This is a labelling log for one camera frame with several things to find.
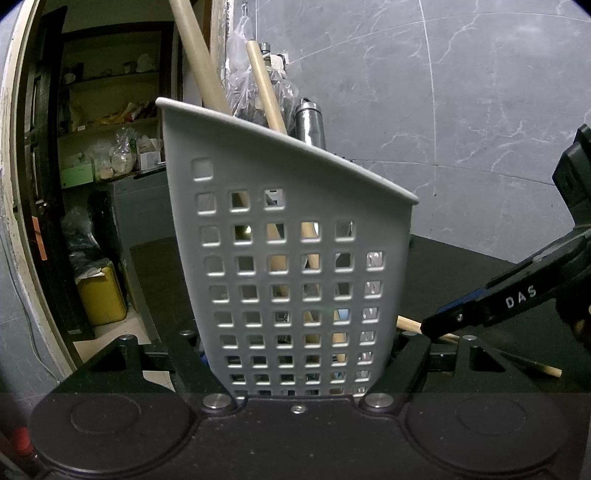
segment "red object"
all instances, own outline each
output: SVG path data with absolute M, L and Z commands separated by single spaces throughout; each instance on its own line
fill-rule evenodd
M 14 451 L 21 456 L 27 456 L 33 452 L 33 444 L 29 438 L 29 429 L 27 427 L 19 427 L 12 432 L 10 443 L 12 443 Z

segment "plastic bag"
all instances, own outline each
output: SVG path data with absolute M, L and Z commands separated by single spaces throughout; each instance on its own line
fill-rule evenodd
M 104 180 L 113 177 L 110 150 L 111 143 L 109 141 L 99 140 L 84 152 L 85 157 L 95 166 L 95 180 Z
M 252 37 L 252 20 L 248 13 L 248 7 L 243 5 L 242 16 L 234 31 L 228 35 L 226 98 L 230 104 L 232 115 L 258 125 L 267 126 L 265 111 L 246 53 L 245 44 Z M 296 125 L 294 111 L 297 107 L 299 90 L 293 82 L 289 81 L 282 68 L 281 70 L 271 69 L 270 76 L 285 127 L 289 132 Z
M 123 127 L 117 130 L 117 146 L 111 157 L 111 166 L 117 175 L 131 172 L 137 162 L 136 139 L 138 134 L 133 128 Z
M 88 210 L 75 206 L 61 219 L 61 230 L 66 239 L 68 258 L 74 269 L 76 283 L 96 275 L 105 267 L 105 258 L 93 234 L 93 225 Z

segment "square hole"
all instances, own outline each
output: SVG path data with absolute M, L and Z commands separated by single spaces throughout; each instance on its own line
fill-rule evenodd
M 319 373 L 312 373 L 306 374 L 306 384 L 319 384 L 320 383 L 320 374 Z
M 265 348 L 265 339 L 262 335 L 248 335 L 246 339 L 249 348 Z
M 247 327 L 260 327 L 262 325 L 261 314 L 259 312 L 244 312 L 244 323 Z
M 373 343 L 375 340 L 375 332 L 373 330 L 368 330 L 366 332 L 361 332 L 359 335 L 359 344 L 362 345 L 364 343 Z
M 293 368 L 294 358 L 291 355 L 280 355 L 277 357 L 279 368 Z
M 319 301 L 322 298 L 322 289 L 319 283 L 304 283 L 302 287 L 302 299 L 304 301 Z
M 347 376 L 346 372 L 331 372 L 330 383 L 344 383 Z
M 353 227 L 354 225 L 351 220 L 337 221 L 335 226 L 335 240 L 337 240 L 337 242 L 347 242 L 353 240 L 355 237 Z
M 283 223 L 268 223 L 265 228 L 267 242 L 282 244 L 285 242 L 285 225 Z
M 201 244 L 204 247 L 216 247 L 221 243 L 220 241 L 220 230 L 214 225 L 202 226 L 201 231 Z
M 236 270 L 238 275 L 254 275 L 255 259 L 249 255 L 236 257 Z
M 267 374 L 255 374 L 254 378 L 257 385 L 268 385 L 270 383 Z
M 272 285 L 271 286 L 271 301 L 289 301 L 290 286 L 287 284 Z
M 227 303 L 229 301 L 228 288 L 225 285 L 210 285 L 209 298 L 214 303 Z
M 279 377 L 282 385 L 296 383 L 296 376 L 294 374 L 281 374 Z
M 257 302 L 258 293 L 256 292 L 256 285 L 240 285 L 240 294 L 244 302 Z
M 335 300 L 349 300 L 353 296 L 353 285 L 349 282 L 335 284 Z
M 244 374 L 232 374 L 232 375 L 230 375 L 230 380 L 232 380 L 232 383 L 234 385 L 245 385 L 246 384 L 246 378 L 244 377 Z
M 250 203 L 251 200 L 246 190 L 230 194 L 230 210 L 233 212 L 246 212 L 251 206 Z
M 238 348 L 236 336 L 234 335 L 220 335 L 220 340 L 222 341 L 222 346 L 224 348 Z
M 376 299 L 382 295 L 382 282 L 379 280 L 372 280 L 365 282 L 365 289 L 363 296 L 366 299 Z
M 382 270 L 384 268 L 384 253 L 368 252 L 365 266 L 368 270 Z
M 255 368 L 266 368 L 267 357 L 263 355 L 252 356 L 252 366 Z
M 226 357 L 226 362 L 228 364 L 228 367 L 230 368 L 238 368 L 242 366 L 242 361 L 240 360 L 240 357 L 237 355 L 228 355 Z
M 300 238 L 303 242 L 319 242 L 320 224 L 318 222 L 302 222 L 300 224 Z
M 369 370 L 357 370 L 355 372 L 355 381 L 356 382 L 367 382 L 370 376 Z
M 252 243 L 252 228 L 250 225 L 234 225 L 234 243 L 237 245 Z
M 217 255 L 212 255 L 211 257 L 205 257 L 205 272 L 210 277 L 223 276 L 222 257 L 218 257 Z
M 274 312 L 273 316 L 275 318 L 275 326 L 287 327 L 291 325 L 291 316 L 289 312 Z
M 353 255 L 343 252 L 335 255 L 335 271 L 350 272 L 353 270 Z
M 322 312 L 320 310 L 306 310 L 304 312 L 304 325 L 315 327 L 322 323 Z
M 358 365 L 369 365 L 373 361 L 374 361 L 374 353 L 373 352 L 361 352 L 357 356 L 357 364 Z
M 291 341 L 291 335 L 277 335 L 275 337 L 275 343 L 277 348 L 292 348 L 293 342 Z
M 213 215 L 216 213 L 216 196 L 211 193 L 197 194 L 197 213 L 199 215 Z
M 333 310 L 333 324 L 334 325 L 348 325 L 351 321 L 351 310 L 349 309 L 335 309 Z
M 218 327 L 231 327 L 234 325 L 230 312 L 213 312 L 213 319 Z
M 273 275 L 287 273 L 287 256 L 271 255 L 269 257 L 269 273 Z
M 320 366 L 320 355 L 306 355 L 306 366 L 307 367 L 319 367 Z
M 349 334 L 346 332 L 337 332 L 332 335 L 333 346 L 346 346 L 349 343 Z
M 213 163 L 208 158 L 193 159 L 193 180 L 206 181 L 213 178 Z
M 306 333 L 304 335 L 304 348 L 319 348 L 320 347 L 320 334 L 319 333 Z
M 347 364 L 347 354 L 346 353 L 333 353 L 330 356 L 330 364 L 333 367 L 341 367 L 342 365 Z
M 283 208 L 285 206 L 283 189 L 266 189 L 265 204 L 265 210 Z
M 306 254 L 301 256 L 302 273 L 320 273 L 320 254 Z
M 363 322 L 376 323 L 378 321 L 379 307 L 367 307 L 363 309 Z

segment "gray plastic basket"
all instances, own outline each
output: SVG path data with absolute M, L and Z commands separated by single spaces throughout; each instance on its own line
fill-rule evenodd
M 417 197 L 258 125 L 157 105 L 213 373 L 237 397 L 363 395 L 394 341 Z

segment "wooden broom handle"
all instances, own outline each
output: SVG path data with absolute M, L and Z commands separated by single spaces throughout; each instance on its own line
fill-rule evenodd
M 396 327 L 400 328 L 401 330 L 407 330 L 409 332 L 421 333 L 421 324 L 419 322 L 415 322 L 414 320 L 407 319 L 406 317 L 399 316 L 398 321 L 396 322 Z M 447 333 L 446 335 L 440 337 L 440 340 L 444 340 L 448 343 L 458 343 L 460 338 L 452 333 Z M 530 360 L 529 358 L 505 352 L 503 350 L 499 350 L 496 348 L 495 350 L 502 356 L 504 356 L 507 360 L 510 360 L 513 363 L 520 365 L 522 367 L 537 370 L 538 372 L 545 373 L 546 375 L 550 375 L 551 377 L 560 378 L 562 376 L 562 370 L 560 368 L 544 365 L 540 362 L 536 362 L 535 360 Z
M 252 72 L 255 76 L 256 85 L 259 88 L 259 95 L 261 96 L 263 107 L 265 108 L 265 116 L 269 123 L 269 128 L 276 132 L 287 135 L 283 116 L 277 103 L 277 97 L 271 85 L 271 79 L 265 66 L 265 60 L 262 58 L 261 49 L 255 40 L 246 42 L 246 52 L 248 59 L 251 61 Z
M 190 0 L 168 0 L 173 11 L 174 21 L 183 42 L 191 71 L 201 92 L 203 104 L 211 110 L 232 114 L 226 100 L 217 70 L 205 45 L 203 34 L 195 18 Z

